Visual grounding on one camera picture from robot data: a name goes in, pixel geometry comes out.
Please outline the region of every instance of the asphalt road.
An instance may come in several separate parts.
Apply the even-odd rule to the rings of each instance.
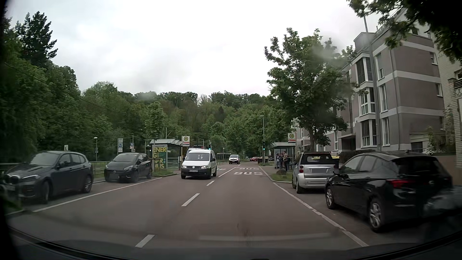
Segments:
[[[49,241],[103,241],[134,248],[261,247],[350,249],[419,242],[422,228],[376,234],[348,210],[329,210],[322,191],[296,194],[272,182],[255,162],[219,166],[211,180],[179,175],[136,184],[96,183],[31,214],[9,218],[21,231]],[[85,250],[98,247],[85,244]]]

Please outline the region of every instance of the lane marking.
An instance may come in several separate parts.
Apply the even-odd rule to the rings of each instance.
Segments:
[[[274,185],[276,185],[277,187],[279,187],[279,189],[285,191],[287,194],[289,194],[289,196],[291,196],[292,198],[296,199],[298,202],[300,202],[303,206],[309,208],[310,210],[312,210],[314,213],[316,213],[317,215],[321,216],[324,220],[326,220],[327,222],[331,223],[333,226],[335,227],[338,227],[340,228],[340,230],[345,234],[347,235],[349,238],[351,238],[353,241],[355,241],[356,243],[358,243],[360,246],[362,247],[368,247],[369,245],[364,243],[364,241],[362,241],[361,239],[359,239],[357,236],[353,235],[351,232],[347,231],[344,227],[340,226],[339,224],[337,224],[337,222],[333,221],[332,219],[330,219],[329,217],[327,217],[326,215],[320,213],[319,211],[317,211],[316,209],[314,209],[313,207],[311,207],[310,205],[306,204],[305,202],[303,202],[301,199],[297,198],[296,196],[294,196],[293,194],[291,194],[290,192],[288,192],[287,190],[285,190],[283,187],[279,186],[277,183],[273,182]]]
[[[230,171],[234,170],[234,168],[232,168],[231,170],[229,170],[229,171],[225,172],[224,174],[222,174],[222,175],[218,176],[218,178],[220,178],[221,176],[223,176],[223,175],[227,174],[228,172],[230,172]]]
[[[137,248],[142,248],[144,245],[146,245],[155,235],[147,235],[143,240],[141,240],[138,244],[136,244],[135,247]]]
[[[105,194],[105,193],[108,193],[108,192],[113,192],[113,191],[125,189],[125,188],[131,187],[131,186],[135,186],[135,185],[138,185],[138,184],[142,184],[142,183],[146,183],[146,182],[150,182],[150,181],[158,180],[158,179],[162,179],[162,177],[155,178],[155,179],[152,179],[152,180],[143,181],[143,182],[138,182],[138,183],[135,183],[135,184],[132,184],[132,185],[128,185],[128,186],[124,186],[124,187],[120,187],[120,188],[108,190],[108,191],[105,191],[105,192],[95,193],[95,194],[88,195],[88,196],[81,197],[81,198],[76,198],[76,199],[69,200],[69,201],[66,201],[66,202],[63,202],[63,203],[59,203],[59,204],[56,204],[56,205],[53,205],[53,206],[41,208],[41,209],[38,209],[38,210],[33,210],[32,212],[35,213],[35,212],[40,212],[40,211],[44,211],[44,210],[49,210],[49,209],[52,209],[52,208],[54,208],[54,207],[58,207],[58,206],[66,205],[66,204],[71,203],[71,202],[79,201],[79,200],[81,200],[81,199],[90,198],[90,197],[93,197],[93,196],[96,196],[96,195],[101,195],[101,194]]]
[[[193,199],[195,199],[197,196],[199,196],[200,193],[196,193],[196,195],[192,196],[190,199],[188,199],[181,207],[186,207]]]

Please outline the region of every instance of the windshield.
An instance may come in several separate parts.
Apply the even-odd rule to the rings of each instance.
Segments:
[[[209,153],[189,153],[185,161],[208,161],[209,159]]]
[[[120,155],[116,156],[112,160],[113,161],[133,162],[137,157],[138,157],[138,155],[134,155],[134,154],[120,154]]]
[[[41,166],[53,166],[60,155],[56,153],[39,153],[30,160],[30,164]]]

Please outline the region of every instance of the white van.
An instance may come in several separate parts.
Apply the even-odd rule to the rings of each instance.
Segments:
[[[181,179],[186,176],[199,176],[210,179],[217,176],[215,152],[208,149],[190,150],[181,164]]]

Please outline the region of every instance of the cloudy sky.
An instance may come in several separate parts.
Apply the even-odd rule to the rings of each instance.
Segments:
[[[11,0],[7,16],[45,12],[58,55],[81,90],[100,80],[119,90],[269,93],[263,47],[287,27],[319,28],[339,49],[364,31],[346,0]],[[368,17],[375,31],[378,16]]]

